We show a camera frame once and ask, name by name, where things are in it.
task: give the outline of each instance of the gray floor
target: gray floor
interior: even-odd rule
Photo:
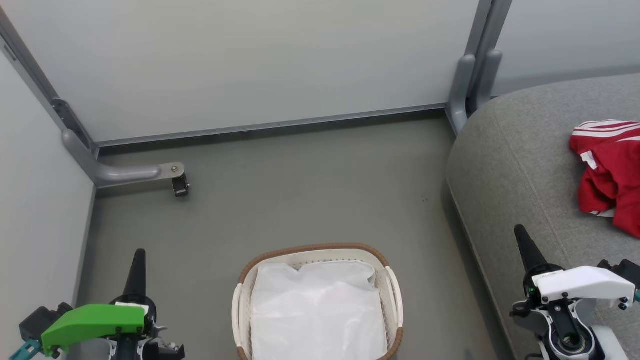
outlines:
[[[118,165],[181,161],[191,193],[176,199],[168,183],[101,192],[80,303],[119,295],[134,251],[145,248],[148,295],[159,323],[169,326],[165,338],[184,343],[188,359],[237,359],[231,298],[252,258],[358,241],[386,255],[398,276],[405,316],[399,360],[509,359],[447,196],[453,137],[442,113],[431,114],[101,157]]]

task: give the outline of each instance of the white wall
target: white wall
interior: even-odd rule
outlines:
[[[478,0],[0,0],[96,142],[445,103]]]
[[[40,306],[74,300],[93,183],[13,68],[0,38],[0,353]]]
[[[513,0],[493,95],[556,81],[640,72],[640,1]]]

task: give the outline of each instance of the partition foot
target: partition foot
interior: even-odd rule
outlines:
[[[447,103],[447,117],[456,136],[467,123],[467,91],[471,82],[471,75],[476,64],[476,57],[464,55],[458,61],[456,75],[453,77],[449,102]]]
[[[482,68],[478,73],[476,85],[471,91],[469,107],[472,112],[482,108],[491,100],[491,92],[493,90],[493,84],[495,83],[495,77],[498,75],[501,60],[502,51],[493,49],[487,52]]]
[[[184,175],[184,164],[182,163],[112,167],[94,159],[73,131],[64,130],[62,132],[62,141],[97,188],[174,179],[173,190],[176,197],[189,193],[189,184],[187,184],[186,176]]]

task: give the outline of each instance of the gray ottoman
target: gray ottoman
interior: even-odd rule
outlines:
[[[640,74],[496,98],[471,117],[451,151],[449,187],[518,360],[540,349],[533,334],[509,318],[511,305],[524,299],[514,225],[526,226],[547,261],[565,268],[602,259],[640,263],[640,240],[610,218],[578,210],[584,165],[569,150],[569,136],[581,122],[607,119],[640,120]],[[595,323],[611,327],[629,358],[640,360],[640,306],[599,305]]]

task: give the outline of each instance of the red garment with white stripes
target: red garment with white stripes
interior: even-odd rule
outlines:
[[[640,123],[585,122],[569,143],[587,164],[578,190],[580,210],[613,217],[616,227],[640,238]]]

